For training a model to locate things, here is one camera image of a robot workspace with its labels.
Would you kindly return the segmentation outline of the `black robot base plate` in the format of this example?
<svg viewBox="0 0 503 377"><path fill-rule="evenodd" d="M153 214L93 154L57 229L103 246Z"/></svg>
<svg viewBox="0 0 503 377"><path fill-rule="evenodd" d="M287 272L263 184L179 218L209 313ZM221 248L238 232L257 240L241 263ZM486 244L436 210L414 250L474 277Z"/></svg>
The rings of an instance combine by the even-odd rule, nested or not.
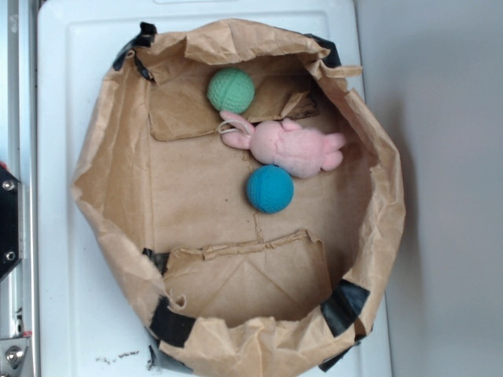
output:
<svg viewBox="0 0 503 377"><path fill-rule="evenodd" d="M1 163L0 252L1 281L20 262L20 182Z"/></svg>

